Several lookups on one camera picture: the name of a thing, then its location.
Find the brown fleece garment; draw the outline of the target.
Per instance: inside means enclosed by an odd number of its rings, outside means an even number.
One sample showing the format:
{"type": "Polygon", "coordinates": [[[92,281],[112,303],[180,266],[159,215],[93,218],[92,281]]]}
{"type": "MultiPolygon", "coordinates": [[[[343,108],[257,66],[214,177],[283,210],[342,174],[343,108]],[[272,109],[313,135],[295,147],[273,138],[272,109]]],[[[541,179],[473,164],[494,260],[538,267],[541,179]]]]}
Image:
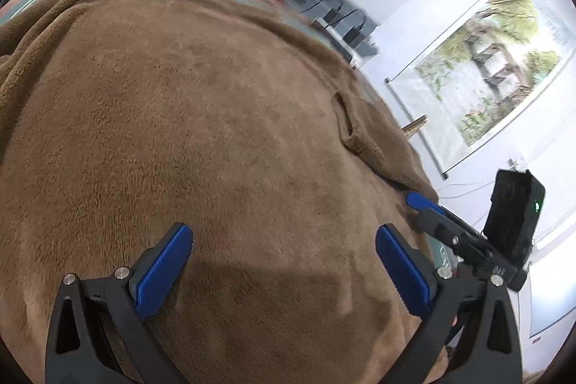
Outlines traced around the brown fleece garment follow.
{"type": "Polygon", "coordinates": [[[375,383],[418,327],[375,251],[433,195],[388,107],[281,11],[41,0],[1,28],[1,336],[44,379],[66,273],[170,226],[192,256],[152,330],[192,383],[375,383]]]}

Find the wooden ruler stick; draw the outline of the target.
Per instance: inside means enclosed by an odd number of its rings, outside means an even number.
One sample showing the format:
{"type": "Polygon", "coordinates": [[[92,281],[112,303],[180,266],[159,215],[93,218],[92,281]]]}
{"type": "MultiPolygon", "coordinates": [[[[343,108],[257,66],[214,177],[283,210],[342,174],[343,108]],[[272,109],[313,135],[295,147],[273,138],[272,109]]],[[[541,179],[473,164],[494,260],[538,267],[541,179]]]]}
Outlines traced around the wooden ruler stick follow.
{"type": "Polygon", "coordinates": [[[410,122],[402,128],[402,132],[407,139],[412,138],[427,123],[428,116],[423,115],[410,122]]]}

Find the black power adapter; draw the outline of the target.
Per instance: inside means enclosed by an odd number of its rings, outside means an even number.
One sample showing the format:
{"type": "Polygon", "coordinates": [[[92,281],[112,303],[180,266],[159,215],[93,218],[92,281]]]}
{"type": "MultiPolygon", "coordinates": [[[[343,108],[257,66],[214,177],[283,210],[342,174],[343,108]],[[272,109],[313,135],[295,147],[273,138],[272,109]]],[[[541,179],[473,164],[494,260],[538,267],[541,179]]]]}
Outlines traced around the black power adapter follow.
{"type": "Polygon", "coordinates": [[[345,43],[351,48],[359,46],[373,31],[372,20],[369,15],[366,15],[365,11],[355,9],[347,14],[347,16],[351,17],[354,14],[360,15],[359,24],[353,26],[344,36],[345,43]]]}
{"type": "Polygon", "coordinates": [[[323,20],[331,24],[332,22],[338,22],[343,15],[341,14],[342,8],[344,6],[344,0],[324,0],[327,3],[327,12],[323,16],[323,20]]]}

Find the hanging scroll painting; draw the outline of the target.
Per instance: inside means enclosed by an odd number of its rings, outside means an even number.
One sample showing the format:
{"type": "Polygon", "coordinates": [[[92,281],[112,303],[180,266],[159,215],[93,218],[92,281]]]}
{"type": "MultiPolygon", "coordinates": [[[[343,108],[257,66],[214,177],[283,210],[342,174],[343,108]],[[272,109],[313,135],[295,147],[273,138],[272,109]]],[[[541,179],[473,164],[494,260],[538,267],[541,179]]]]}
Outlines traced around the hanging scroll painting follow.
{"type": "Polygon", "coordinates": [[[447,175],[509,125],[575,51],[568,0],[478,0],[388,79],[447,175]]]}

